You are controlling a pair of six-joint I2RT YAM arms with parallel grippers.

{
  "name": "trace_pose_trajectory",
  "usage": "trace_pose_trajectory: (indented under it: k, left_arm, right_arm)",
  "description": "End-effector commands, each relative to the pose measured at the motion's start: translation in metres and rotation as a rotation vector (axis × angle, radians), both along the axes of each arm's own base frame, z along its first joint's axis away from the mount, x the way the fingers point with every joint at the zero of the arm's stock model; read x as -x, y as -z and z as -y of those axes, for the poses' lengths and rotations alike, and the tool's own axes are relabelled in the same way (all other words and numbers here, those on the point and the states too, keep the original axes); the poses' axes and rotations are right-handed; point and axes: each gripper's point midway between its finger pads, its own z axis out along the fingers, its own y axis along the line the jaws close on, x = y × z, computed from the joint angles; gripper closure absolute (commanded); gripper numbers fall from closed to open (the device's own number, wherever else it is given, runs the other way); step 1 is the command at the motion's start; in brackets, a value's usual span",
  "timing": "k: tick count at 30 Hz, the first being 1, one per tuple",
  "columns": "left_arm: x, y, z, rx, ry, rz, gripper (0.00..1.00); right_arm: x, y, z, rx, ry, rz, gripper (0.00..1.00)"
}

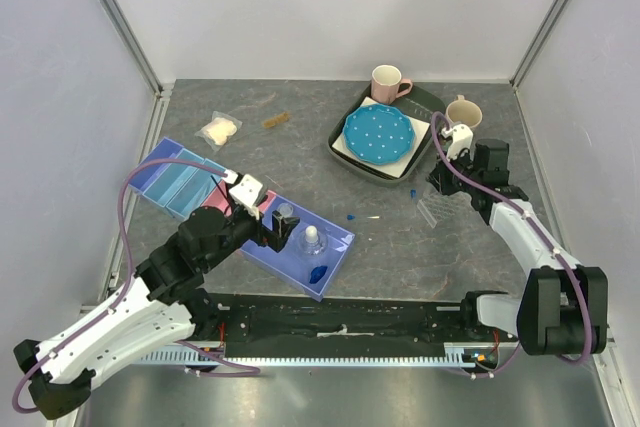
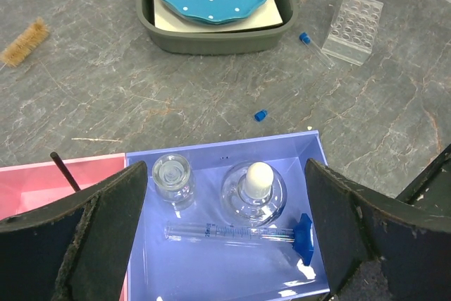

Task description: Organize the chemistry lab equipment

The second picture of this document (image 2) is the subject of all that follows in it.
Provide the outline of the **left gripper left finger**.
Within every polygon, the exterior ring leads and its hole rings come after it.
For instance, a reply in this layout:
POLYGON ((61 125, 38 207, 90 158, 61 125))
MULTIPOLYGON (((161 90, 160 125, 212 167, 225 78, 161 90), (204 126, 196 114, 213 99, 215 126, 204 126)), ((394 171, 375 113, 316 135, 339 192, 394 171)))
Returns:
POLYGON ((1 299, 119 300, 146 189, 138 161, 1 220, 1 299))

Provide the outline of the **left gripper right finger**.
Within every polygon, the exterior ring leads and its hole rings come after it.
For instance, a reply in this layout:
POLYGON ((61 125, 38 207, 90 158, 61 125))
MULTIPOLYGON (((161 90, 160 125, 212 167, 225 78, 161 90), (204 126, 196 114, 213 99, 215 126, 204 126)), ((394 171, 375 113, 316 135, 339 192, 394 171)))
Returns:
POLYGON ((374 262, 392 300, 450 299, 450 215, 434 215, 309 159, 307 194, 330 291, 374 262))

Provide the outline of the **clear test tube rack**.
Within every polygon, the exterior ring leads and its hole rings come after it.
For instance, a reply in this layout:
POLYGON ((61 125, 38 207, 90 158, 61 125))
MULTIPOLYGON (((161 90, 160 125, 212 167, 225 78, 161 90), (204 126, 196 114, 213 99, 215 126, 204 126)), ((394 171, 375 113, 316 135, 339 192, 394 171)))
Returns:
POLYGON ((335 11, 322 52, 360 66, 371 55, 383 3, 377 0, 342 0, 335 11))

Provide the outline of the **blue cap test tube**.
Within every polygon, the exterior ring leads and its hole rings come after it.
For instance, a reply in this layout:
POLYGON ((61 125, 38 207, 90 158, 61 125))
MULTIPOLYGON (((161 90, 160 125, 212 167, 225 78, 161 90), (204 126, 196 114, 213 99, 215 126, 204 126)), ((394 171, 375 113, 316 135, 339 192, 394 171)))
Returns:
POLYGON ((327 67, 329 70, 333 68, 335 64, 322 52, 319 46, 306 32, 303 32, 299 36, 299 40, 319 59, 320 62, 322 62, 325 67, 327 67))
POLYGON ((256 122, 262 122, 268 115, 274 115, 277 112, 282 111, 286 103, 290 101, 292 97, 296 96, 297 93, 291 92, 286 94, 284 97, 275 100, 274 102, 270 103, 266 108, 263 108, 262 110, 256 112, 254 114, 254 120, 256 122))

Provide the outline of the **small clear glass bottle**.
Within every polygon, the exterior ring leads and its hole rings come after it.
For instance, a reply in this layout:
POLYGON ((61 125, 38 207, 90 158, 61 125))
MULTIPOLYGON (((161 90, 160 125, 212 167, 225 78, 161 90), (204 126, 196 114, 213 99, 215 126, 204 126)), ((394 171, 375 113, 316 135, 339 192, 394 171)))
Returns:
POLYGON ((175 210, 194 202, 195 179, 188 160, 180 154, 165 154, 152 167, 156 193, 175 210))

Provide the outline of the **round flask white stopper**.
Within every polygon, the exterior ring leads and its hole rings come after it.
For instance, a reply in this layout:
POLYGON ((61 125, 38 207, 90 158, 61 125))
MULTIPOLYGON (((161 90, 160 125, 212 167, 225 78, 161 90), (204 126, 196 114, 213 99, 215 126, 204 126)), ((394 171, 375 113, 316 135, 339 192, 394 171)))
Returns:
POLYGON ((228 222, 246 227, 274 222, 282 214, 287 197, 281 174, 262 161, 245 161, 229 168, 220 193, 228 222))

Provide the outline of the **tan test tube brush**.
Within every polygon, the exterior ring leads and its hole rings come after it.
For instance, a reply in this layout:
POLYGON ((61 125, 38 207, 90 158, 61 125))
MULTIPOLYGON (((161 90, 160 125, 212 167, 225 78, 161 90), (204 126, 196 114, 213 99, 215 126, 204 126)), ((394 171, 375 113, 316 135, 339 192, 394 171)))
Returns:
POLYGON ((37 18, 1 52, 1 62, 8 67, 19 66, 48 36, 49 27, 37 18))

